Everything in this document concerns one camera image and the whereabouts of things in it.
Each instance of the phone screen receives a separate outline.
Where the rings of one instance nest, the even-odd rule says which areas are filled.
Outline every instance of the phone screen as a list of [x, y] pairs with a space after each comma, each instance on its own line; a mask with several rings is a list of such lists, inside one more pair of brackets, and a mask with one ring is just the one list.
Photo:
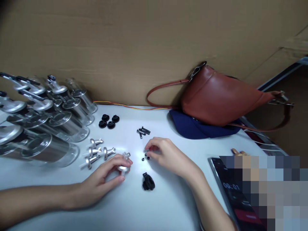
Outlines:
[[220, 158], [210, 158], [209, 161], [229, 213], [236, 221], [238, 228], [242, 231], [266, 230], [234, 180], [234, 174], [230, 174]]

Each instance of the electrical wire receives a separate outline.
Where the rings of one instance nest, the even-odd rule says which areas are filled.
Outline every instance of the electrical wire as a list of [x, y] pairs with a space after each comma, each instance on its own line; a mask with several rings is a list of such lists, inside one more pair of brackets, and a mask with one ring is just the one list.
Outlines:
[[[258, 133], [258, 132], [255, 132], [255, 131], [251, 131], [251, 130], [249, 130], [249, 129], [245, 129], [244, 131], [245, 131], [245, 132], [252, 132], [252, 133], [255, 133], [255, 134], [257, 134], [257, 135], [263, 136], [263, 137], [265, 137], [265, 138], [268, 139], [267, 136], [265, 136], [265, 135], [263, 135], [263, 134], [261, 134], [261, 133]], [[275, 145], [275, 144], [266, 144], [266, 143], [261, 143], [261, 142], [258, 142], [258, 141], [254, 141], [254, 142], [255, 142], [255, 143], [259, 143], [259, 144], [263, 144], [263, 145], [278, 147], [278, 146]], [[262, 150], [263, 150], [263, 151], [279, 151], [279, 152], [281, 152], [281, 150], [272, 150], [272, 149], [262, 149]]]
[[110, 101], [94, 101], [94, 103], [110, 103], [110, 104], [113, 104], [113, 105], [128, 107], [128, 108], [135, 109], [135, 110], [145, 110], [145, 111], [169, 109], [169, 108], [163, 108], [163, 107], [156, 107], [156, 108], [135, 108], [135, 107], [131, 107], [131, 106], [128, 106], [128, 105], [125, 105], [125, 104], [118, 104], [118, 103], [113, 103], [113, 102], [110, 102]]

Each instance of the table surface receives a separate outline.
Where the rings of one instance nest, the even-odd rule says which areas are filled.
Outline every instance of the table surface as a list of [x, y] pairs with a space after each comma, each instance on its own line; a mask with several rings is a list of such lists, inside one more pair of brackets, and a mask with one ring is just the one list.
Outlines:
[[[112, 130], [99, 128], [103, 114], [110, 118], [118, 115], [120, 121]], [[186, 182], [159, 166], [154, 160], [142, 161], [144, 147], [154, 136], [170, 138], [173, 143], [192, 159], [204, 172], [217, 199], [227, 211], [209, 157], [231, 156], [231, 148], [244, 150], [250, 155], [266, 155], [242, 130], [237, 134], [215, 139], [189, 140], [177, 131], [168, 110], [134, 110], [120, 106], [99, 105], [95, 121], [89, 126], [87, 139], [77, 143], [79, 157], [64, 168], [37, 167], [23, 161], [0, 159], [0, 190], [27, 185], [73, 184], [86, 179], [104, 160], [96, 161], [91, 170], [80, 170], [84, 163], [83, 153], [89, 139], [102, 138], [101, 146], [115, 147], [117, 153], [130, 152], [134, 164], [125, 181], [108, 193], [95, 206], [79, 211], [58, 211], [22, 222], [11, 230], [200, 230], [199, 215]], [[144, 126], [151, 131], [140, 139], [136, 132]], [[142, 188], [147, 172], [155, 182], [153, 191]], [[116, 176], [114, 172], [108, 179]]]

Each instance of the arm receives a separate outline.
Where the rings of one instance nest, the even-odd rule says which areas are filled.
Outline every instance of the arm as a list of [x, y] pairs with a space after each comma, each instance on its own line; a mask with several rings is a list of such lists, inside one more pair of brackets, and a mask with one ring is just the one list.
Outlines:
[[161, 166], [183, 177], [189, 184], [197, 204], [201, 223], [207, 231], [235, 231], [236, 228], [211, 190], [201, 169], [169, 139], [154, 137], [145, 149], [147, 156]]
[[117, 176], [105, 178], [119, 165], [129, 167], [132, 161], [115, 155], [101, 164], [85, 181], [70, 185], [29, 186], [0, 191], [0, 230], [21, 221], [54, 210], [72, 210], [90, 206], [124, 181]]

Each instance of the cardboard box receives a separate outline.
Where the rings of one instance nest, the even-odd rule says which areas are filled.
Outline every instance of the cardboard box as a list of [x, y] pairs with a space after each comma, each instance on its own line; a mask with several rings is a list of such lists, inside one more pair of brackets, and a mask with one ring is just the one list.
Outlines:
[[[283, 45], [308, 25], [307, 9], [307, 0], [12, 1], [2, 10], [0, 71], [74, 77], [94, 100], [131, 105], [202, 60], [259, 86], [305, 55]], [[9, 81], [0, 86], [23, 98]], [[181, 88], [151, 100], [176, 104]]]

